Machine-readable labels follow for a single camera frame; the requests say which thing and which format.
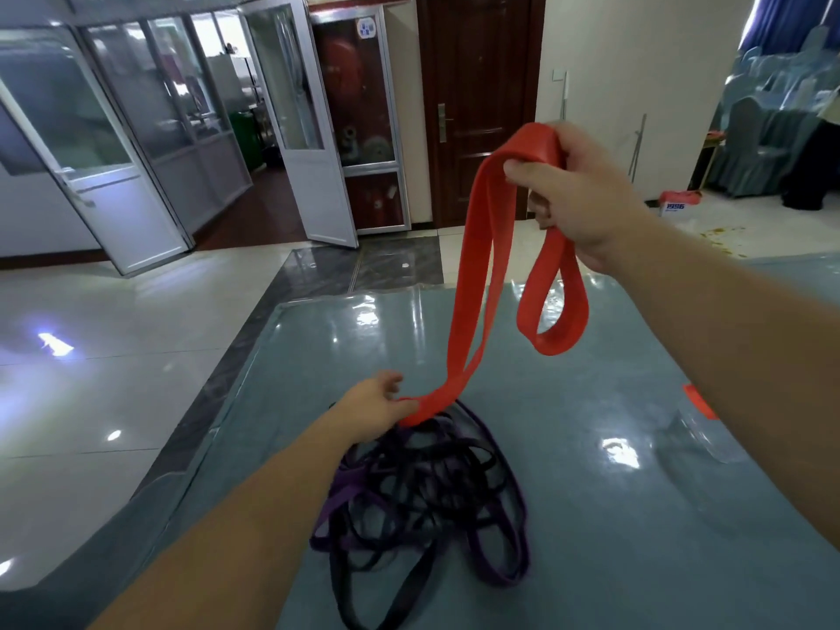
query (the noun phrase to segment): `door handle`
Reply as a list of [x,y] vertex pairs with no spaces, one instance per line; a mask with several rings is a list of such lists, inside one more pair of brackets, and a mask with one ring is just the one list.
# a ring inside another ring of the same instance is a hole
[[453,122],[455,119],[447,119],[446,104],[437,105],[437,134],[441,144],[446,143],[446,122]]

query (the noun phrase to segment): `person's left hand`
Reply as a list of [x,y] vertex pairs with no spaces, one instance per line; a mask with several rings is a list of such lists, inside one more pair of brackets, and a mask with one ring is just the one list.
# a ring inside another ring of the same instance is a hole
[[399,371],[380,371],[345,393],[329,410],[331,418],[347,429],[353,444],[377,439],[420,407],[416,400],[393,399],[402,381]]

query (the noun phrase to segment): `red loop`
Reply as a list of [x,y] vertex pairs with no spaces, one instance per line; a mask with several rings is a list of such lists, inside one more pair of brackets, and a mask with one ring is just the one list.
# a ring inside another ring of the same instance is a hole
[[[443,411],[455,402],[478,369],[484,355],[487,337],[496,318],[501,290],[508,271],[516,218],[517,188],[505,179],[502,169],[510,158],[536,161],[558,168],[565,165],[557,133],[550,126],[528,123],[511,139],[484,160],[469,195],[469,210],[458,267],[458,288],[455,291],[455,312],[449,328],[446,359],[447,381],[428,395],[419,398],[420,409],[400,424],[413,427]],[[481,344],[467,362],[469,347],[478,328],[481,299],[487,282],[493,251],[493,271],[484,311]],[[547,332],[537,333],[543,305],[557,278],[563,276],[563,311]],[[589,302],[574,255],[574,243],[557,228],[545,236],[537,261],[522,292],[517,312],[517,327],[543,355],[554,356],[568,351],[581,338],[589,320]]]

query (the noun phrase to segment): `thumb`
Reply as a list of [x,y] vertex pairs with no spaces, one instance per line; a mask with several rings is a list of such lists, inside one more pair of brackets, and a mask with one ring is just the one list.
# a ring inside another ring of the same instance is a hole
[[564,195],[574,181],[574,175],[548,164],[526,164],[508,159],[504,164],[505,176],[517,186],[532,189],[549,200]]
[[418,400],[397,400],[391,402],[388,411],[394,423],[398,423],[406,417],[417,413],[420,410],[420,401]]

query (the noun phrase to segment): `person's right hand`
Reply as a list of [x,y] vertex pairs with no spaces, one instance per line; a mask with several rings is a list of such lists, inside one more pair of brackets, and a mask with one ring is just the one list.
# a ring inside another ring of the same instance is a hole
[[541,229],[558,227],[574,241],[586,267],[609,273],[622,237],[652,224],[654,218],[603,147],[568,122],[552,126],[567,154],[567,169],[509,160],[505,174],[510,182],[531,190],[528,208]]

